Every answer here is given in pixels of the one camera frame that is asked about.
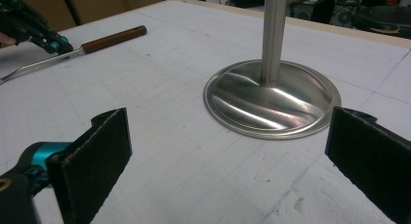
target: white table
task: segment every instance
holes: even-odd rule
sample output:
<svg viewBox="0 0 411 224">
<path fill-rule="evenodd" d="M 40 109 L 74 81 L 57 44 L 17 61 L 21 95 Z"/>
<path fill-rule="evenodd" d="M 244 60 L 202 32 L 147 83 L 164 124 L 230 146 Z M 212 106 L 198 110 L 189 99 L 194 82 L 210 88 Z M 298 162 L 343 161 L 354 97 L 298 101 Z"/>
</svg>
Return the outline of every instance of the white table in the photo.
<svg viewBox="0 0 411 224">
<path fill-rule="evenodd" d="M 90 119 L 128 111 L 134 155 L 94 223 L 392 223 L 324 154 L 328 129 L 292 141 L 233 133 L 207 112 L 208 79 L 261 58 L 262 15 L 172 0 L 67 30 L 75 48 L 138 25 L 146 36 L 0 86 L 0 173 L 40 142 L 71 142 Z M 411 41 L 296 19 L 282 58 L 339 89 L 342 106 L 411 139 Z M 31 44 L 0 50 L 0 76 L 50 57 Z M 35 197 L 62 223 L 52 189 Z"/>
</svg>

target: stainless steel pole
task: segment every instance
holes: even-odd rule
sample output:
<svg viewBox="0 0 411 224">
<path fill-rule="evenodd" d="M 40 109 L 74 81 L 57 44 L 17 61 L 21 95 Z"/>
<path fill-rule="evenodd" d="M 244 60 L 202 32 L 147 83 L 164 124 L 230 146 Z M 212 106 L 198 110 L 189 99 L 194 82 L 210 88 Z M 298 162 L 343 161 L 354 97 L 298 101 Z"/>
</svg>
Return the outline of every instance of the stainless steel pole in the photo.
<svg viewBox="0 0 411 224">
<path fill-rule="evenodd" d="M 286 11 L 287 0 L 266 0 L 261 73 L 261 79 L 265 82 L 278 78 Z"/>
</svg>

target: wooden edge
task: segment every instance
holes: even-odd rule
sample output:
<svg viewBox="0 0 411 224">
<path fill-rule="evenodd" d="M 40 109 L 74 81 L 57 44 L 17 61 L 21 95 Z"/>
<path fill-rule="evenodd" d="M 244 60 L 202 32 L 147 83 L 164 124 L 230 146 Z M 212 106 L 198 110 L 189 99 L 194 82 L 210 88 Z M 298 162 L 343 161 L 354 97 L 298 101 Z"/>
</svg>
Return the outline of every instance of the wooden edge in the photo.
<svg viewBox="0 0 411 224">
<path fill-rule="evenodd" d="M 207 3 L 207 2 L 198 1 L 198 0 L 174 0 L 174 1 L 179 1 L 179 2 L 183 2 L 183 3 L 189 3 L 189 4 L 198 5 L 198 6 L 213 8 L 213 9 L 227 11 L 227 12 L 236 13 L 236 14 L 241 14 L 241 15 L 245 15 L 245 16 L 253 16 L 253 17 L 258 17 L 258 18 L 264 18 L 264 13 L 262 13 L 262 12 L 241 9 L 241 8 L 236 8 L 236 7 L 232 7 L 232 6 L 227 6 L 227 5 Z M 368 40 L 368 41 L 372 41 L 372 42 L 378 42 L 378 43 L 387 44 L 387 45 L 391 45 L 391 46 L 396 46 L 396 47 L 400 47 L 400 48 L 411 48 L 411 40 L 409 40 L 409 39 L 391 37 L 391 36 L 386 36 L 386 35 L 381 35 L 381 34 L 376 34 L 376 33 L 370 33 L 370 32 L 364 32 L 364 31 L 361 31 L 361 30 L 338 27 L 338 26 L 333 26 L 333 25 L 328 25 L 328 24 L 323 24 L 323 23 L 317 23 L 317 22 L 302 20 L 302 19 L 298 19 L 298 18 L 291 18 L 291 17 L 286 17 L 286 23 L 291 24 L 291 25 L 295 25 L 295 26 L 306 27 L 306 28 L 310 28 L 310 29 L 330 32 L 330 33 L 334 33 L 334 34 L 339 34 L 339 35 L 343 35 L 343 36 L 359 38 L 359 39 Z"/>
</svg>

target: wooden handle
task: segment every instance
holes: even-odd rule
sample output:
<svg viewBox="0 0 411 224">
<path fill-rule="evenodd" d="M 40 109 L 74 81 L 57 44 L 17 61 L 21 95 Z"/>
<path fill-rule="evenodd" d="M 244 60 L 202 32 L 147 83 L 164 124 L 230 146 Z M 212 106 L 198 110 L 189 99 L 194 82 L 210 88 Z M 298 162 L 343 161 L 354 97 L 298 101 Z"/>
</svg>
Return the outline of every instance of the wooden handle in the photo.
<svg viewBox="0 0 411 224">
<path fill-rule="evenodd" d="M 146 33 L 147 29 L 142 25 L 123 32 L 115 33 L 108 37 L 97 39 L 89 43 L 84 43 L 81 45 L 81 47 L 85 53 L 91 53 L 137 38 L 139 36 L 145 35 Z"/>
</svg>

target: metal lamp base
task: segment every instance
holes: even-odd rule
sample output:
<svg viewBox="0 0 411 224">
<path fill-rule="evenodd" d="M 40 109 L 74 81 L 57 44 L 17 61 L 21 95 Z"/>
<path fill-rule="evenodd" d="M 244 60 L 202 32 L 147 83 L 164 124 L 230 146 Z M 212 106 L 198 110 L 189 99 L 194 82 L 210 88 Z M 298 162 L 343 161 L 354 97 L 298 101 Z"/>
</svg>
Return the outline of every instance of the metal lamp base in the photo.
<svg viewBox="0 0 411 224">
<path fill-rule="evenodd" d="M 305 66 L 280 62 L 276 81 L 261 80 L 262 60 L 231 65 L 205 86 L 205 105 L 227 128 L 267 140 L 305 137 L 326 128 L 341 106 L 336 87 Z"/>
</svg>

